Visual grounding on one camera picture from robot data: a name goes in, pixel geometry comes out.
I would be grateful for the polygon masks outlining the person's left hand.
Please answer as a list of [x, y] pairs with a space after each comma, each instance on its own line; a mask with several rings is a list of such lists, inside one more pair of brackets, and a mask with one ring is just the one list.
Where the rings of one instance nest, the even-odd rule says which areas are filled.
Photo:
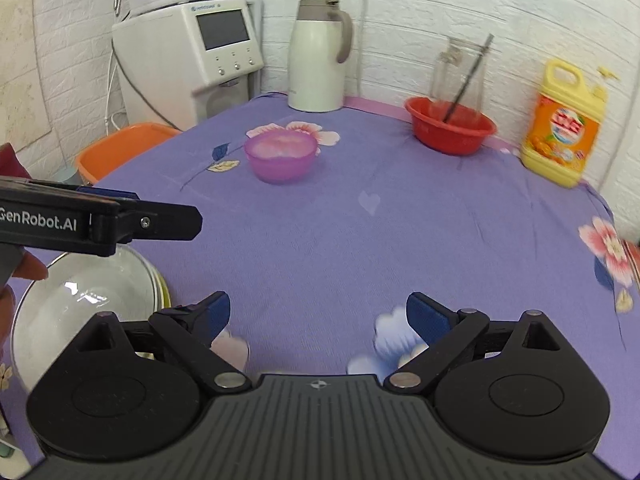
[[[1, 175], [2, 177], [29, 179], [30, 174], [17, 158], [12, 145], [1, 145]], [[14, 271], [8, 284], [1, 292], [1, 345], [9, 338], [16, 304], [15, 292], [12, 285], [16, 281], [42, 281], [47, 278], [47, 266], [30, 252], [24, 252], [21, 263]]]

